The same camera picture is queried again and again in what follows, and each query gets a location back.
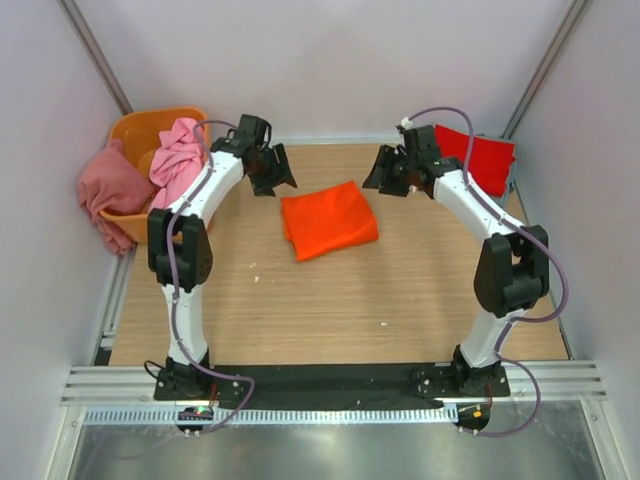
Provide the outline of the orange t-shirt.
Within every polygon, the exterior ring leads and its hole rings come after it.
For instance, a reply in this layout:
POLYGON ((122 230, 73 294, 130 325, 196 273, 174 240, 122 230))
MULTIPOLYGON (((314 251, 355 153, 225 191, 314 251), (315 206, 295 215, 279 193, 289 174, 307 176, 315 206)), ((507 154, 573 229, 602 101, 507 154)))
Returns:
POLYGON ((281 214, 298 262, 379 239, 377 219, 354 181, 283 197, 281 214))

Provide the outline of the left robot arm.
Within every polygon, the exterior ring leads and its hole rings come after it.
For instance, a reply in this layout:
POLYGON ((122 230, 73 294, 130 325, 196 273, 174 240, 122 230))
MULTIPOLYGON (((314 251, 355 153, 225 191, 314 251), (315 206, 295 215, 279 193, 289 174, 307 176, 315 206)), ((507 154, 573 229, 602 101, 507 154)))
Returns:
POLYGON ((271 124, 244 114, 237 126, 204 148, 204 166, 169 206, 147 217, 147 259, 165 296, 170 346, 160 366, 157 400, 199 400, 216 383, 203 329, 203 285, 214 266, 208 225, 227 194, 248 178, 257 196, 295 186, 285 147, 272 144, 271 124))

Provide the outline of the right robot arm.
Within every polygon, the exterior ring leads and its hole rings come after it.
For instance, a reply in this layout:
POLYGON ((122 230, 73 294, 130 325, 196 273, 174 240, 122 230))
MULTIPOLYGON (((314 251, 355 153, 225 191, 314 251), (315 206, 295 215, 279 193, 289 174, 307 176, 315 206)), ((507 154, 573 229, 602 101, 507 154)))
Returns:
POLYGON ((498 375, 502 346, 518 318, 549 291, 547 232, 527 227, 499 207, 456 157, 446 157, 434 126, 398 128, 403 141, 380 147, 363 185, 405 197, 416 189, 454 214, 480 244, 473 289, 479 311, 454 351, 450 381, 479 396, 498 375))

